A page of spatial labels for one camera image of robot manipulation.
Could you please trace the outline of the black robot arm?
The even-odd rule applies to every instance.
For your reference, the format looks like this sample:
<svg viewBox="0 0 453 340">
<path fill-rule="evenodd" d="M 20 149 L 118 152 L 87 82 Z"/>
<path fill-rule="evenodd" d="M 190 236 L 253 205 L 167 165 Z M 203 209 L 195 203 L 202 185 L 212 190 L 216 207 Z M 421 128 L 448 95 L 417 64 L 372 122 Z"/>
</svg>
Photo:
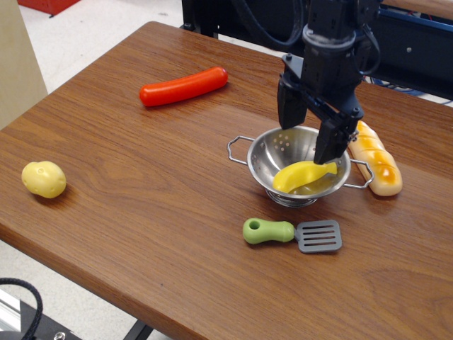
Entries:
<svg viewBox="0 0 453 340">
<path fill-rule="evenodd" d="M 364 116 L 355 89 L 379 66 L 381 52 L 369 24 L 378 1 L 311 1 L 302 31 L 304 54 L 287 54 L 277 91 L 280 127 L 304 122 L 307 111 L 321 121 L 314 162 L 341 157 Z"/>
</svg>

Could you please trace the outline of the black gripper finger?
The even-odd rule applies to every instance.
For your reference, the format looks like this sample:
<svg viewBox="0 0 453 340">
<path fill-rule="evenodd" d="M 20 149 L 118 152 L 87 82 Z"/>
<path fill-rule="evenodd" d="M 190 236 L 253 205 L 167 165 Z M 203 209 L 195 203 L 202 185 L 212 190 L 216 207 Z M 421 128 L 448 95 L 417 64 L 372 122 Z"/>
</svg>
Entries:
<svg viewBox="0 0 453 340">
<path fill-rule="evenodd" d="M 325 164 L 341 157 L 356 135 L 357 120 L 323 121 L 316 139 L 314 163 Z"/>
<path fill-rule="evenodd" d="M 301 125 L 306 118 L 307 105 L 302 90 L 288 76 L 281 76 L 277 89 L 277 110 L 283 130 Z"/>
</svg>

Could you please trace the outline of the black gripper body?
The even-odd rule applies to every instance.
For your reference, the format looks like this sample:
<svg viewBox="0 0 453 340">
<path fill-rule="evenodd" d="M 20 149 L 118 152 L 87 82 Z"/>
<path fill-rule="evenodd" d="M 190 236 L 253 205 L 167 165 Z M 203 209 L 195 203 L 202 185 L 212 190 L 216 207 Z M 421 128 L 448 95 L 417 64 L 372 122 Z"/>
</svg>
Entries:
<svg viewBox="0 0 453 340">
<path fill-rule="evenodd" d="M 287 54 L 282 58 L 288 76 L 302 90 L 307 110 L 321 122 L 359 120 L 363 110 L 355 97 L 360 75 L 355 68 L 357 31 L 347 30 L 338 38 L 322 35 L 313 27 L 303 29 L 304 56 Z"/>
</svg>

